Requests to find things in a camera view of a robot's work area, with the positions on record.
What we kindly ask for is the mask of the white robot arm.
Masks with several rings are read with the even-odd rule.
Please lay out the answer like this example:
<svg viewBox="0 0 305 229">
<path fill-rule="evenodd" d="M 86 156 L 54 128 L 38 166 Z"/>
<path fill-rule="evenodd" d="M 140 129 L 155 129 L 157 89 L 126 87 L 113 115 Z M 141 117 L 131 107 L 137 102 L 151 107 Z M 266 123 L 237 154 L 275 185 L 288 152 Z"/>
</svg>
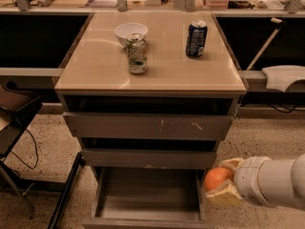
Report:
<svg viewBox="0 0 305 229">
<path fill-rule="evenodd" d="M 305 210 L 305 155 L 295 159 L 235 157 L 221 161 L 218 168 L 231 171 L 234 177 L 205 192 L 213 204 L 248 202 L 261 207 Z"/>
</svg>

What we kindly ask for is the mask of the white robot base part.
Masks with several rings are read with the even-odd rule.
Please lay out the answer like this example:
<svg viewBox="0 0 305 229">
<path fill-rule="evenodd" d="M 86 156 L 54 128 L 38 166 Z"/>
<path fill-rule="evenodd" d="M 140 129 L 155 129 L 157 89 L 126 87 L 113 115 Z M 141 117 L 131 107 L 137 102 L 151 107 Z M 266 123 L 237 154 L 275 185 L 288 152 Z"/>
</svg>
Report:
<svg viewBox="0 0 305 229">
<path fill-rule="evenodd" d="M 299 80 L 305 80 L 305 67 L 294 65 L 279 65 L 264 68 L 266 88 L 285 93 L 288 88 Z"/>
</svg>

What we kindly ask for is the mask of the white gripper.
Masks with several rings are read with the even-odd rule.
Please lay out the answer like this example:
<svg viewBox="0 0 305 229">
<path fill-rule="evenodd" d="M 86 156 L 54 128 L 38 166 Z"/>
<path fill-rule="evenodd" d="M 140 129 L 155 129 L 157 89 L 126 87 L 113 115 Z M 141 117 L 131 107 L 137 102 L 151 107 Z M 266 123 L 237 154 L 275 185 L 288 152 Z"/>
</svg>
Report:
<svg viewBox="0 0 305 229">
<path fill-rule="evenodd" d="M 235 157 L 219 162 L 218 166 L 232 171 L 234 183 L 227 179 L 217 188 L 205 193 L 205 197 L 215 205 L 240 205 L 245 201 L 252 205 L 272 207 L 263 196 L 258 174 L 263 163 L 270 159 L 266 156 L 252 156 L 247 159 Z"/>
</svg>

